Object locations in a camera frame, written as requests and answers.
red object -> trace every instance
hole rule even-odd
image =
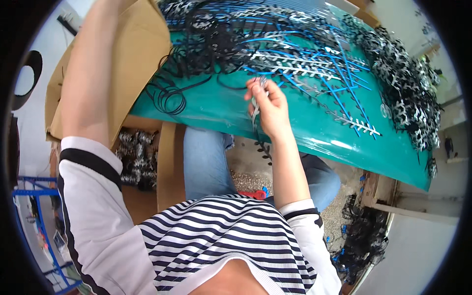
[[[267,198],[265,191],[256,191],[255,193],[238,192],[238,194],[247,195],[248,197],[254,198],[256,200],[264,200]]]

green table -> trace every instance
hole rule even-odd
[[[350,54],[363,58],[362,52],[352,44]],[[383,174],[428,190],[430,178],[425,170],[428,152],[421,152],[417,155],[408,134],[396,133],[392,120],[382,116],[380,112],[381,98],[373,74],[368,71],[355,74],[361,78],[360,83],[371,89],[369,91],[359,87],[355,89],[355,94],[364,107],[370,123],[383,136],[377,136],[377,139],[374,139],[368,133],[360,131],[359,137],[353,129],[334,121],[333,117],[326,114],[323,108],[311,103],[298,90],[289,87],[282,89],[282,91],[287,96],[290,123],[299,151]],[[183,88],[207,77],[177,79],[174,82]],[[246,71],[220,76],[220,80],[224,84],[232,87],[244,87],[249,78]],[[280,80],[276,77],[274,81],[279,82]],[[308,81],[319,85],[319,80],[315,78],[308,78]],[[339,82],[333,82],[333,79],[329,84],[341,86]],[[244,93],[244,90],[237,91],[222,87],[214,76],[209,82],[184,92],[187,105],[185,110],[177,116],[168,116],[157,111],[151,99],[145,94],[138,97],[130,114],[254,139],[251,120],[247,115],[248,102],[243,100]],[[360,116],[360,110],[356,108],[356,102],[351,99],[351,95],[347,92],[336,93],[340,100],[346,104],[346,109],[351,112],[352,117],[365,122],[365,119]],[[340,106],[334,103],[333,96],[322,94],[318,99],[322,103],[326,103],[331,110],[340,112]],[[262,135],[261,137],[269,142],[267,136]]]

person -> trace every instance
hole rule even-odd
[[[318,158],[300,160],[287,100],[270,80],[266,89],[248,81],[244,99],[256,98],[272,141],[273,205],[237,194],[224,155],[230,136],[189,127],[187,201],[133,225],[121,193],[122,163],[107,148],[120,5],[94,3],[61,93],[58,188],[67,246],[83,282],[96,294],[338,294],[316,207],[334,198],[339,178]]]

floor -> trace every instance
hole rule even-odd
[[[234,148],[226,153],[231,176],[238,191],[255,192],[265,186],[270,194],[273,194],[272,166],[268,165],[269,159],[262,158],[263,152],[257,152],[259,146],[254,145],[254,142],[252,139],[235,137]],[[359,194],[361,189],[359,179],[363,170],[328,159],[323,161],[341,179],[341,188],[336,198],[321,213],[325,225],[325,238],[329,237],[328,250],[338,251],[344,244],[341,238],[341,226],[347,222],[342,218],[341,210],[348,195]]]

striped shirt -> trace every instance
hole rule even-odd
[[[67,246],[96,294],[188,294],[231,259],[269,294],[338,294],[341,283],[311,199],[276,210],[242,195],[172,206],[134,226],[121,161],[90,139],[61,143],[59,192]]]

